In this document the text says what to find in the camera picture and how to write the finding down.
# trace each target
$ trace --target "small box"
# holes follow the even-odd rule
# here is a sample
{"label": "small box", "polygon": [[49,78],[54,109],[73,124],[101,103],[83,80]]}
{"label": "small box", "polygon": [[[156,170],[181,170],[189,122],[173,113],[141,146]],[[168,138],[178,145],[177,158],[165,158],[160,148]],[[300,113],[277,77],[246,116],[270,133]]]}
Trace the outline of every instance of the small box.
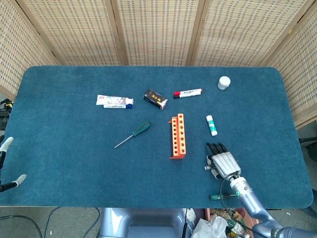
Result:
{"label": "small box", "polygon": [[143,95],[143,98],[153,104],[154,106],[163,110],[167,104],[167,98],[153,91],[152,89],[148,89],[146,93]]}

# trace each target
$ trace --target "screwdriver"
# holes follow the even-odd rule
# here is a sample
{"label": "screwdriver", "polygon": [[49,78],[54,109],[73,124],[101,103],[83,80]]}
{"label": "screwdriver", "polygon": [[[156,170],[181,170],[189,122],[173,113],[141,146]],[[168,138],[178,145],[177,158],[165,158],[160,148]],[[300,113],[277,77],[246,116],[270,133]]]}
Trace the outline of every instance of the screwdriver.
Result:
{"label": "screwdriver", "polygon": [[[237,194],[225,193],[225,194],[222,194],[222,199],[224,199],[224,198],[231,198],[231,197],[233,197],[233,196],[237,196]],[[209,199],[210,199],[210,200],[213,200],[213,201],[215,201],[215,200],[221,200],[220,194],[217,193],[217,194],[210,195],[210,196],[209,196]]]}
{"label": "screwdriver", "polygon": [[123,144],[124,142],[126,142],[128,139],[130,139],[132,136],[137,136],[138,134],[140,134],[141,132],[147,130],[149,127],[151,126],[151,123],[149,121],[143,123],[142,125],[140,125],[136,130],[134,130],[132,132],[132,135],[130,135],[128,138],[126,138],[124,141],[120,142],[119,144],[117,144],[114,148],[117,148],[119,145]]}

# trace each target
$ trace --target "white plastic bag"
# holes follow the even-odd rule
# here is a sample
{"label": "white plastic bag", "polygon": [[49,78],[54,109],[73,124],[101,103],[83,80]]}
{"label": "white plastic bag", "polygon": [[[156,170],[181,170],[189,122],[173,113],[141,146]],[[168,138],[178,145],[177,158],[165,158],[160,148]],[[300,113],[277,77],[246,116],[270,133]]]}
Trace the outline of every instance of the white plastic bag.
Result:
{"label": "white plastic bag", "polygon": [[192,238],[226,238],[226,226],[226,220],[217,215],[213,215],[210,222],[200,219]]}

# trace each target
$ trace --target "wicker screen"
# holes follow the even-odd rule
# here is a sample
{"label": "wicker screen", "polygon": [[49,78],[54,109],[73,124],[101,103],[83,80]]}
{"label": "wicker screen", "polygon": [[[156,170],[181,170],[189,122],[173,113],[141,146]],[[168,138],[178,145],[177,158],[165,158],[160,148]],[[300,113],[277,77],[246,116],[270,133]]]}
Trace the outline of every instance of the wicker screen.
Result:
{"label": "wicker screen", "polygon": [[24,71],[33,65],[55,64],[9,0],[0,1],[0,86],[14,100]]}
{"label": "wicker screen", "polygon": [[120,64],[105,0],[22,2],[64,64]]}
{"label": "wicker screen", "polygon": [[256,66],[305,0],[211,0],[194,65]]}
{"label": "wicker screen", "polygon": [[293,116],[317,105],[317,10],[288,39],[269,65],[283,75]]}
{"label": "wicker screen", "polygon": [[185,65],[198,0],[118,0],[130,65]]}

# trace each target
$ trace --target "blue carpet surface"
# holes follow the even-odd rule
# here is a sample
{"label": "blue carpet surface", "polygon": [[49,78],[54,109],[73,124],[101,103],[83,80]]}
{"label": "blue carpet surface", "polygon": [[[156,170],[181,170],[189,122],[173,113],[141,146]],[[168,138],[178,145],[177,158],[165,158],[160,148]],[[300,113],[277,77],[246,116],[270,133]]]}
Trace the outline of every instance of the blue carpet surface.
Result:
{"label": "blue carpet surface", "polygon": [[[231,78],[225,91],[218,79]],[[161,111],[142,95],[169,99]],[[203,88],[173,99],[174,91]],[[134,99],[133,109],[96,106],[97,95]],[[172,155],[171,125],[184,114],[187,154]],[[206,116],[218,135],[212,137]],[[141,123],[149,130],[114,149]],[[5,132],[14,137],[0,205],[221,207],[209,200],[220,180],[205,172],[205,143],[223,143],[266,208],[304,208],[313,200],[280,73],[269,67],[37,66],[29,68]],[[230,192],[229,185],[224,192]],[[226,201],[240,207],[237,198]]]}

